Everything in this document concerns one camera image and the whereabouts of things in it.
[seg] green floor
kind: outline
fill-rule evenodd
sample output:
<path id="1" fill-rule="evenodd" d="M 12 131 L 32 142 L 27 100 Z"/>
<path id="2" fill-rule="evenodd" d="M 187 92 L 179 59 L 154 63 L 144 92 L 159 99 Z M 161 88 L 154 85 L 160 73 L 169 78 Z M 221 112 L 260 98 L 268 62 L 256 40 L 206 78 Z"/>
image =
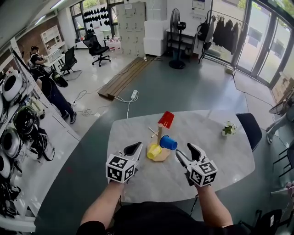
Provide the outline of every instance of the green floor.
<path id="1" fill-rule="evenodd" d="M 130 118 L 165 111 L 222 109 L 235 113 L 248 112 L 244 93 L 236 90 L 232 77 L 224 73 L 223 66 L 204 60 L 200 65 L 191 62 L 183 70 L 174 70 L 168 66 L 168 61 L 169 58 L 153 61 L 120 94 L 129 100 L 133 90 L 139 91 L 138 101 L 130 105 Z M 109 111 L 93 124 L 81 140 L 41 206 L 35 223 L 37 234 L 75 234 L 83 213 L 107 185 L 105 161 L 110 128 L 113 121 L 126 118 L 126 111 L 127 104 L 113 101 Z M 280 133 L 284 142 L 293 138 L 292 131 L 288 129 Z M 242 219 L 253 224 L 256 209 L 285 208 L 288 203 L 286 196 L 270 197 L 270 191 L 280 188 L 290 177 L 287 174 L 282 182 L 278 179 L 278 174 L 288 164 L 286 159 L 276 164 L 274 171 L 272 168 L 272 162 L 277 160 L 278 153 L 285 147 L 276 136 L 273 144 L 268 145 L 265 131 L 262 133 L 262 140 L 254 151 L 255 171 L 217 192 L 235 223 Z M 175 204 L 190 213 L 193 201 Z M 202 219 L 199 203 L 192 216 L 196 220 Z"/>

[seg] fluorescent light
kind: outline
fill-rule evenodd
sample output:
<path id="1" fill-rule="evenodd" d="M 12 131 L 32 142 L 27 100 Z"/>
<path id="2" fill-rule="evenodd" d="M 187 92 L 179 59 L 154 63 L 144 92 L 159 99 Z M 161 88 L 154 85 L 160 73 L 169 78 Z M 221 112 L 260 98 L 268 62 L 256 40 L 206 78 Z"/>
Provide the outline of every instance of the fluorescent light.
<path id="1" fill-rule="evenodd" d="M 64 2 L 64 0 L 60 0 L 59 2 L 57 2 L 53 7 L 50 8 L 50 10 L 53 9 L 53 8 L 55 8 L 55 7 L 57 7 L 57 6 L 60 5 L 62 2 Z"/>
<path id="2" fill-rule="evenodd" d="M 43 20 L 43 18 L 45 17 L 46 15 L 44 15 L 44 16 L 42 16 L 37 22 L 36 22 L 36 24 L 38 24 L 41 20 Z"/>

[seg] shoe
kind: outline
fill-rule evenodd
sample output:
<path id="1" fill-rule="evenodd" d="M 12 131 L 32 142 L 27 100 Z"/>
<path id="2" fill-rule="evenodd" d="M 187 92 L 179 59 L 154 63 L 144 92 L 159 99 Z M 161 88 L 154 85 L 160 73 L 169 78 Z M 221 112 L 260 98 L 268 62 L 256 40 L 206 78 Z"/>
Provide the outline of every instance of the shoe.
<path id="1" fill-rule="evenodd" d="M 69 117 L 69 114 L 68 114 L 68 113 L 66 113 L 66 114 L 64 114 L 64 115 L 62 116 L 63 120 L 67 119 L 68 117 Z"/>
<path id="2" fill-rule="evenodd" d="M 77 117 L 77 113 L 74 112 L 73 116 L 70 117 L 70 124 L 74 124 L 76 117 Z"/>
<path id="3" fill-rule="evenodd" d="M 269 144 L 272 143 L 272 139 L 270 139 L 270 138 L 268 137 L 268 134 L 267 134 L 267 133 L 266 133 L 266 140 L 267 140 L 267 142 L 268 142 Z"/>

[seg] chair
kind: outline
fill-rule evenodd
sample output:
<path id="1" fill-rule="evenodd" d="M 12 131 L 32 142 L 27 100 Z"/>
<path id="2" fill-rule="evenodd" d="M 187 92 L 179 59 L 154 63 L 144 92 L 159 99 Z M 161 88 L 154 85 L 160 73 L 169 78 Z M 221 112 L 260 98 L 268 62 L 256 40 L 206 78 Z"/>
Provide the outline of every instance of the chair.
<path id="1" fill-rule="evenodd" d="M 292 217 L 293 217 L 293 210 L 291 211 L 291 214 L 288 219 L 281 221 L 282 217 L 282 210 L 273 210 L 269 213 L 262 215 L 261 210 L 257 210 L 256 214 L 258 215 L 257 222 L 255 226 L 251 226 L 243 221 L 240 221 L 239 224 L 245 225 L 250 231 L 251 235 L 274 235 L 278 229 L 278 227 L 287 225 L 287 227 L 290 225 Z"/>
<path id="2" fill-rule="evenodd" d="M 288 157 L 289 164 L 284 167 L 284 170 L 285 170 L 285 168 L 287 168 L 289 166 L 290 166 L 290 169 L 288 171 L 284 172 L 283 174 L 281 174 L 279 177 L 283 176 L 284 174 L 288 173 L 290 170 L 293 169 L 293 166 L 294 166 L 294 140 L 291 142 L 289 148 L 285 149 L 283 152 L 281 152 L 279 154 L 279 157 L 280 157 L 281 154 L 283 154 L 286 151 L 287 151 L 287 154 L 285 156 L 281 157 L 279 160 L 277 160 L 277 161 L 275 161 L 273 163 L 273 165 L 275 165 L 280 160 L 284 159 L 285 157 Z"/>
<path id="3" fill-rule="evenodd" d="M 256 119 L 251 113 L 238 113 L 236 116 L 244 128 L 251 150 L 254 151 L 262 138 L 262 132 Z"/>
<path id="4" fill-rule="evenodd" d="M 75 72 L 79 72 L 78 76 L 81 74 L 82 70 L 77 70 L 77 71 L 74 71 L 72 69 L 72 67 L 77 63 L 77 59 L 74 57 L 74 46 L 70 49 L 68 49 L 67 52 L 65 52 L 65 63 L 64 64 L 60 64 L 58 65 L 60 71 L 62 72 L 62 75 L 67 75 L 67 74 L 70 74 L 70 71 L 69 70 L 72 70 L 74 73 Z M 65 78 L 65 80 L 74 80 L 74 79 L 77 79 L 78 78 L 75 77 L 75 78 Z"/>
<path id="5" fill-rule="evenodd" d="M 95 62 L 99 61 L 99 67 L 101 67 L 101 61 L 106 60 L 111 62 L 110 59 L 106 59 L 106 57 L 110 58 L 109 56 L 103 56 L 103 53 L 109 50 L 109 47 L 102 47 L 98 42 L 96 35 L 87 34 L 83 43 L 89 48 L 89 53 L 91 56 L 99 56 L 97 60 L 92 62 L 92 65 L 94 65 Z"/>

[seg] brown wall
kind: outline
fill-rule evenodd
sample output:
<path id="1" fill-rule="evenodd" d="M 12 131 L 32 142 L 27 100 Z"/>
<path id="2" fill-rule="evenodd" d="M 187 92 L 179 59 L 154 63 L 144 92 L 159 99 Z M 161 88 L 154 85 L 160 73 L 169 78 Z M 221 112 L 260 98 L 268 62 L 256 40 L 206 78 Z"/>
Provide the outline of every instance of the brown wall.
<path id="1" fill-rule="evenodd" d="M 54 17 L 50 20 L 45 21 L 44 23 L 40 24 L 39 26 L 33 28 L 31 31 L 29 31 L 27 34 L 22 36 L 18 41 L 18 47 L 19 50 L 22 52 L 24 51 L 23 59 L 25 63 L 27 64 L 28 59 L 30 58 L 30 52 L 31 52 L 31 46 L 37 46 L 40 51 L 40 55 L 47 55 L 46 49 L 43 45 L 41 33 L 45 32 L 46 30 L 50 29 L 51 27 L 57 25 L 59 34 L 61 36 L 61 39 L 63 41 L 63 36 L 60 30 L 58 18 Z M 0 57 L 0 64 L 4 62 L 10 55 L 10 51 L 7 50 L 1 57 Z M 14 69 L 17 69 L 16 64 L 14 61 L 11 61 L 3 70 L 6 73 L 8 68 L 13 66 Z"/>

